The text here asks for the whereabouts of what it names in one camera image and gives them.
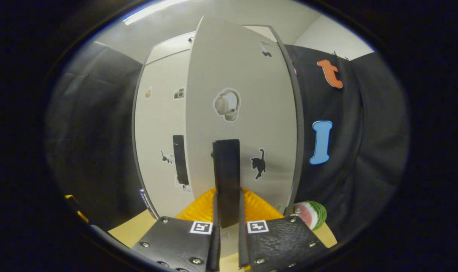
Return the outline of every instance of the bolt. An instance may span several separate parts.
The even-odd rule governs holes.
[[[193,263],[193,264],[202,264],[202,260],[199,259],[199,258],[193,258],[193,259],[192,259],[192,263]]]

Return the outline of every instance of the black fabric backdrop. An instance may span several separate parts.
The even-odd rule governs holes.
[[[409,140],[402,88],[371,53],[349,62],[286,45],[298,72],[305,116],[303,171],[295,201],[327,211],[338,240],[364,227],[395,191]],[[343,88],[317,65],[329,60]],[[47,119],[46,150],[55,178],[91,223],[109,230],[145,209],[133,156],[131,115],[142,64],[100,43],[82,48],[59,79]],[[330,159],[310,165],[315,121],[333,123]]]

